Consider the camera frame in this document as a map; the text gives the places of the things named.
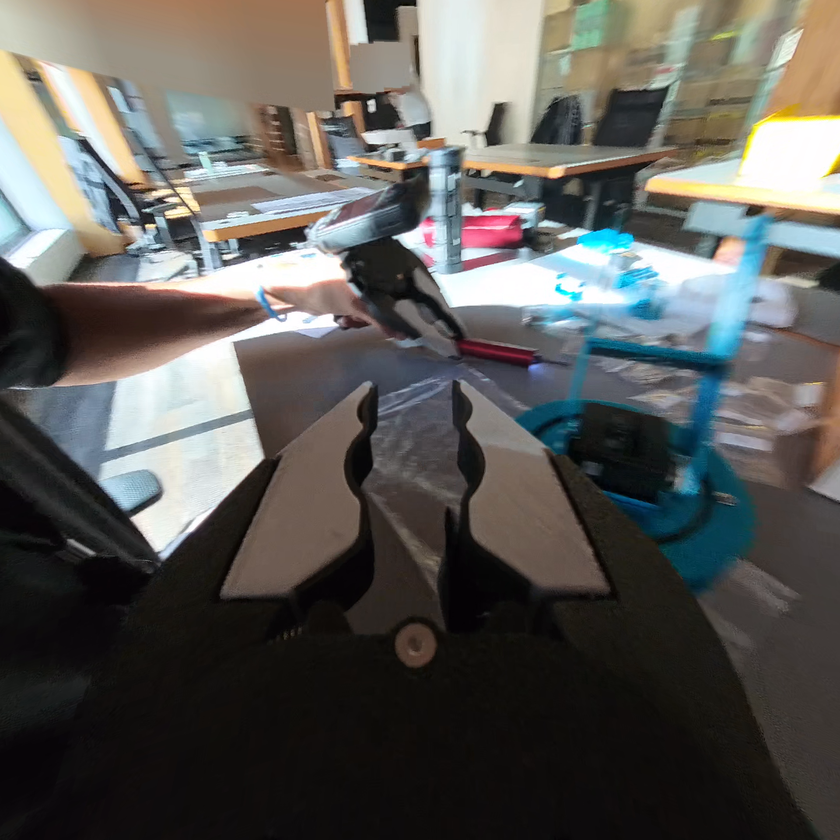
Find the group of small blue parts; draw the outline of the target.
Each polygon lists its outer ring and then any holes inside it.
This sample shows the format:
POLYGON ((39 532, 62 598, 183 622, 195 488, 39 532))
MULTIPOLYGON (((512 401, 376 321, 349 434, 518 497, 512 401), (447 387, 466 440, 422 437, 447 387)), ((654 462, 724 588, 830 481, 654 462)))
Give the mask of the group of small blue parts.
POLYGON ((614 305, 628 316, 657 321, 665 315, 665 284, 635 248, 632 235, 611 228, 579 236, 559 251, 555 292, 572 303, 614 305))

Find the person's left forearm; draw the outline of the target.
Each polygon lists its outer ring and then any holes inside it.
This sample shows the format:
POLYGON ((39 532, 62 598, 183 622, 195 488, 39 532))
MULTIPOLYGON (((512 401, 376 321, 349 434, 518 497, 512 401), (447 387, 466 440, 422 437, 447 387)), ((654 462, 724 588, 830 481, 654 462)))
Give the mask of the person's left forearm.
POLYGON ((59 312, 69 349, 58 385, 95 385, 139 375, 273 320, 255 299, 258 286, 275 309, 294 312, 257 272, 223 269, 191 280, 46 287, 43 292, 59 312))

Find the wall of cardboard boxes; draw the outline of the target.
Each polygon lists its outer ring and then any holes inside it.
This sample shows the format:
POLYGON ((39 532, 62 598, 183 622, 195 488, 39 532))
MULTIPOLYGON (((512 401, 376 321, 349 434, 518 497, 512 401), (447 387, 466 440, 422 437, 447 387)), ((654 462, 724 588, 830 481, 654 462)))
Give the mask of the wall of cardboard boxes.
POLYGON ((651 144, 741 145, 802 34, 806 1, 545 2, 533 117, 577 96, 584 140, 613 90, 667 88, 651 144))

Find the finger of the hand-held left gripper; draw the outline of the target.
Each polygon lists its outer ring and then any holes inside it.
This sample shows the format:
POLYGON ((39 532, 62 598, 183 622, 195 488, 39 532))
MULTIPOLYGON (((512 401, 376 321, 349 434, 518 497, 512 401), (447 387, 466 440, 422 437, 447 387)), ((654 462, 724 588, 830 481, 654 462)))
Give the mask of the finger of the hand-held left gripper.
POLYGON ((429 350, 447 359, 461 356, 458 342, 463 338, 463 324, 447 306, 371 299, 370 312, 381 326, 401 336, 406 347, 429 350))

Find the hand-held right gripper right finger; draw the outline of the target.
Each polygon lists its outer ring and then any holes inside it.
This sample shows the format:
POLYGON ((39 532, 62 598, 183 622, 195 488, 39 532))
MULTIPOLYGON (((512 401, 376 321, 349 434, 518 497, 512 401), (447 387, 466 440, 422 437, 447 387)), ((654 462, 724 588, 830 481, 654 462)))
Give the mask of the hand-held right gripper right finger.
POLYGON ((553 453, 467 381, 454 381, 451 393, 467 550, 511 573, 530 597, 609 596, 553 453))

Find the person's left hand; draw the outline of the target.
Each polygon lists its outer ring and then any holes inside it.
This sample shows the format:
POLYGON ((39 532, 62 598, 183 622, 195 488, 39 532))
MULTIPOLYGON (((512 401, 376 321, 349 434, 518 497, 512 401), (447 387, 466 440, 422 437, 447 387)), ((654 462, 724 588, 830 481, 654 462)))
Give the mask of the person's left hand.
POLYGON ((377 321, 366 303, 345 279, 319 280, 278 292, 284 305, 312 316, 331 316, 341 329, 374 327, 388 338, 401 334, 377 321))

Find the grey round column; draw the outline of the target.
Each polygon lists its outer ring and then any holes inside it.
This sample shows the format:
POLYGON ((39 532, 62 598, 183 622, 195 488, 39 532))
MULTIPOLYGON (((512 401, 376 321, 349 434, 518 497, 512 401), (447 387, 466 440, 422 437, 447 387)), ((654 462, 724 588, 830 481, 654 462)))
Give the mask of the grey round column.
POLYGON ((463 157, 464 148, 451 145, 431 150, 428 156, 428 218, 432 222, 432 244, 429 248, 433 256, 434 268, 439 275, 456 274, 463 269, 461 257, 463 157))

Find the black office chair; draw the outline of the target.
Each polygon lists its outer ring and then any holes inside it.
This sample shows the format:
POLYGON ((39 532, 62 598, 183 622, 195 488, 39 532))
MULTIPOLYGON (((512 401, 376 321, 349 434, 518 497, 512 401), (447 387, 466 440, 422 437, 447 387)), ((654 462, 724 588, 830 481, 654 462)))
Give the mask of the black office chair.
POLYGON ((669 94, 669 87, 657 89, 613 89, 598 122, 592 145, 610 148, 645 147, 669 94))
POLYGON ((579 145, 584 131, 579 95, 552 99, 532 132, 531 144, 579 145))

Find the red electric screwdriver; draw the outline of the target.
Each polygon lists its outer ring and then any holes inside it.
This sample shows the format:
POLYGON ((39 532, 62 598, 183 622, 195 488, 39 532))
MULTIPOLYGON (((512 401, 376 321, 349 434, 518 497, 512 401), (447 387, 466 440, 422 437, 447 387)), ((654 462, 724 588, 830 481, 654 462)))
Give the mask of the red electric screwdriver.
POLYGON ((566 359, 550 358, 539 350, 487 340, 459 339, 455 341, 455 348, 463 358, 494 361, 523 369, 537 364, 555 364, 563 367, 571 364, 566 359))

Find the clear plastic sheet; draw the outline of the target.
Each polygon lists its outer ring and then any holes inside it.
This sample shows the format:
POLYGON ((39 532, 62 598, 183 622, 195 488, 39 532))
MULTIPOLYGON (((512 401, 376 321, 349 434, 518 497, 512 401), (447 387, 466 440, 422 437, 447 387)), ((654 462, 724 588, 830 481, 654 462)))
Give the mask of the clear plastic sheet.
POLYGON ((445 518, 458 516, 466 482, 459 470, 452 382, 463 380, 512 417, 525 403, 475 367, 444 364, 381 396, 371 440, 374 464, 364 490, 402 542, 421 579, 437 591, 445 518))

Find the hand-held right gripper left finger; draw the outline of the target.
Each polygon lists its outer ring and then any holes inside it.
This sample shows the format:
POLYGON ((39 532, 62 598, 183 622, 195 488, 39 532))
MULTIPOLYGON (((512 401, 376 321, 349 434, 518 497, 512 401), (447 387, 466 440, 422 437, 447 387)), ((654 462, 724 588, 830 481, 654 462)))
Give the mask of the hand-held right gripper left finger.
POLYGON ((370 440, 364 382, 280 451, 274 475, 221 586, 221 598, 296 599, 320 582, 362 533, 353 447, 370 440))

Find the pile of clear parts bags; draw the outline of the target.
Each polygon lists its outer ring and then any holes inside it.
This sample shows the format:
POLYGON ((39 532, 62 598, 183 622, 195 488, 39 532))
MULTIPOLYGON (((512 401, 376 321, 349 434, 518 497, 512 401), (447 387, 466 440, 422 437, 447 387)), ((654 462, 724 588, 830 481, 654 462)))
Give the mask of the pile of clear parts bags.
MULTIPOLYGON (((676 424, 688 424, 700 391, 698 373, 634 363, 619 375, 641 389, 634 401, 676 424)), ((792 384, 765 376, 725 382, 712 419, 717 452, 744 480, 788 487, 799 473, 793 464, 794 440, 826 438, 834 448, 838 415, 825 409, 825 390, 821 382, 792 384)))

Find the wooden edged office desk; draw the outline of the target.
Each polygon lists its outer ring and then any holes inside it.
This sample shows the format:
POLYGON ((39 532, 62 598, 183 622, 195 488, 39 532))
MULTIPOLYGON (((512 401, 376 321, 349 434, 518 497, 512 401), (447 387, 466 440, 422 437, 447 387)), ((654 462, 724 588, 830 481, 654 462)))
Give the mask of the wooden edged office desk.
POLYGON ((592 183, 584 199, 583 228, 593 230, 603 205, 603 186, 617 177, 627 179, 678 152, 674 145, 655 148, 503 143, 466 150, 461 185, 481 193, 497 193, 534 202, 543 199, 546 182, 573 179, 592 183))
POLYGON ((303 229, 344 205, 384 190, 383 186, 345 186, 299 196, 279 196, 266 192, 268 199, 257 203, 206 203, 193 199, 194 206, 182 203, 192 226, 197 249, 193 251, 204 268, 215 270, 224 263, 223 246, 238 254, 238 241, 289 230, 303 229))

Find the yellow box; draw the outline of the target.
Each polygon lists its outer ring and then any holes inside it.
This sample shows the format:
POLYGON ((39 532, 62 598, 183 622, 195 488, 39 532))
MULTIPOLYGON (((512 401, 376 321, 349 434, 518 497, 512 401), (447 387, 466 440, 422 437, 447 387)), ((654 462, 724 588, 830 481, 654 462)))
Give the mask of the yellow box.
POLYGON ((738 176, 749 182, 815 182, 838 173, 839 117, 779 112, 757 122, 744 145, 738 176))

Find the red bag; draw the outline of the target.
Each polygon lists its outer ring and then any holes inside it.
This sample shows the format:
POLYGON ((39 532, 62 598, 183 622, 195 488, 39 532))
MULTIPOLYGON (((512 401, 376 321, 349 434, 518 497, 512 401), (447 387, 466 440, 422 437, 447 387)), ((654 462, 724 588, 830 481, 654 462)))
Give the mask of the red bag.
POLYGON ((525 239, 522 218, 504 213, 461 216, 452 224, 427 217, 419 231, 430 249, 518 249, 525 239))

